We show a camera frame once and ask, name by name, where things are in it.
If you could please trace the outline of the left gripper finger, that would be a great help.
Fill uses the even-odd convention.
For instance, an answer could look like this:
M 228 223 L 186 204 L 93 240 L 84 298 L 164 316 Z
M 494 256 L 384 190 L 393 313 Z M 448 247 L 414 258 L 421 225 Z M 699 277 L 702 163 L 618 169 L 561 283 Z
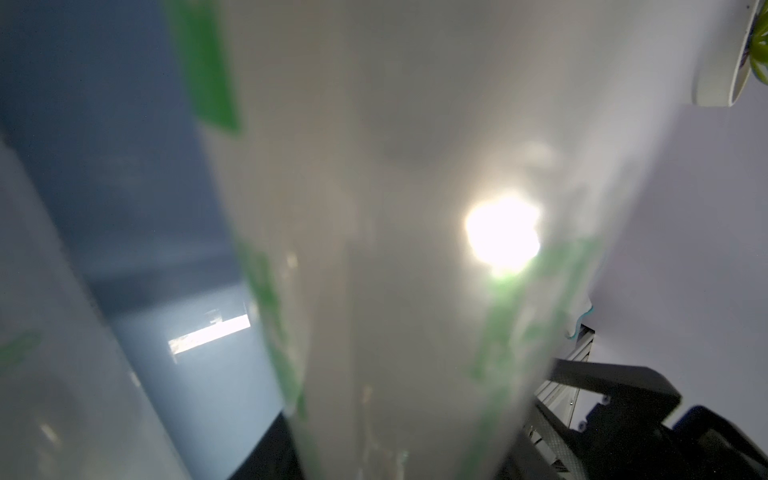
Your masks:
M 229 480 L 304 480 L 285 416 L 280 413 Z

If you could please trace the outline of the white green plastic wrap roll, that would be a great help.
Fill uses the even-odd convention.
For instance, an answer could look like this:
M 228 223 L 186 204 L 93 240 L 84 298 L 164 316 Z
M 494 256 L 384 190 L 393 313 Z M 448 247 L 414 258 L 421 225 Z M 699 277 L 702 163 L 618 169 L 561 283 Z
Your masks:
M 1 475 L 188 477 L 9 147 L 1 150 Z
M 309 479 L 489 479 L 726 1 L 167 1 Z

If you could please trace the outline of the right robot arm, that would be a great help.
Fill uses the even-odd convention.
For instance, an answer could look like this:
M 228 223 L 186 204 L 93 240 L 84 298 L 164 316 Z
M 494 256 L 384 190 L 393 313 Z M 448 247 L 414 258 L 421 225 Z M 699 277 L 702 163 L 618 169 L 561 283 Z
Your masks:
M 585 425 L 568 428 L 541 401 L 529 425 L 574 479 L 764 479 L 767 456 L 738 427 L 704 406 L 673 427 L 664 420 L 681 395 L 640 366 L 559 359 L 556 384 L 601 395 Z

